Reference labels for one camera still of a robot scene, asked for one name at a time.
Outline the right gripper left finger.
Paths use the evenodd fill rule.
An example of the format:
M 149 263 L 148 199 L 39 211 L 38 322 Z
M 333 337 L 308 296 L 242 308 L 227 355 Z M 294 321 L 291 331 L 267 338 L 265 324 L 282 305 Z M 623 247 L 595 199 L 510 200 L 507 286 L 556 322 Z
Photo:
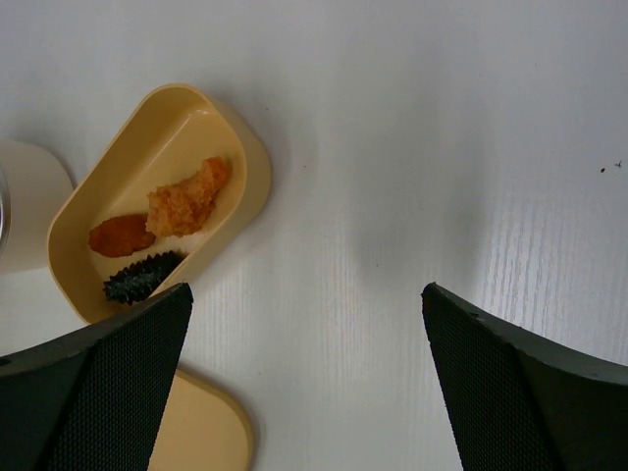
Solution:
M 177 284 L 2 357 L 2 469 L 147 469 L 191 310 Z

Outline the black spiky food piece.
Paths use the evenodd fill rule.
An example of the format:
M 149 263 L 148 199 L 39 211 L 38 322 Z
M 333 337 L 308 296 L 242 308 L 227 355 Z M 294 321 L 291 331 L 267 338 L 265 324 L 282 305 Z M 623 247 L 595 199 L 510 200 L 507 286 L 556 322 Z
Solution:
M 128 265 L 103 283 L 106 300 L 133 305 L 147 299 L 183 260 L 182 254 L 168 251 Z

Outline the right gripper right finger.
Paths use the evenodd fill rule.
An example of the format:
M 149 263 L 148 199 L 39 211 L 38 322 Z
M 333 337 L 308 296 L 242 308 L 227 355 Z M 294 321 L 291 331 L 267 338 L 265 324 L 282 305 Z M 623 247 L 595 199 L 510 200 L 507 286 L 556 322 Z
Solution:
M 435 283 L 422 301 L 464 469 L 626 469 L 625 366 L 503 321 Z

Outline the orange fried food piece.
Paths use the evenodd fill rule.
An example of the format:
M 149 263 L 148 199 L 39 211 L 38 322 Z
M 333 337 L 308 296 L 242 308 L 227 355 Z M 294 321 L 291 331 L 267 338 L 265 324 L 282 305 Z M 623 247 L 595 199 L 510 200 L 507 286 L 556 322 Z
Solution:
M 212 213 L 216 195 L 231 177 L 219 156 L 205 159 L 200 169 L 178 183 L 148 193 L 146 229 L 157 237 L 183 237 L 199 232 Z

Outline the red-brown sausage food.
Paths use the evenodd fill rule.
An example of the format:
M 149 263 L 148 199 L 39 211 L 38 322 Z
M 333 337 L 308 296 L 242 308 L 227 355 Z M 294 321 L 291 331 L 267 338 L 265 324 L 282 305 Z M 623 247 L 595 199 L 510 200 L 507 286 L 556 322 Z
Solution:
M 147 215 L 128 214 L 110 218 L 89 232 L 89 247 L 109 258 L 130 256 L 150 247 L 156 235 L 146 229 Z

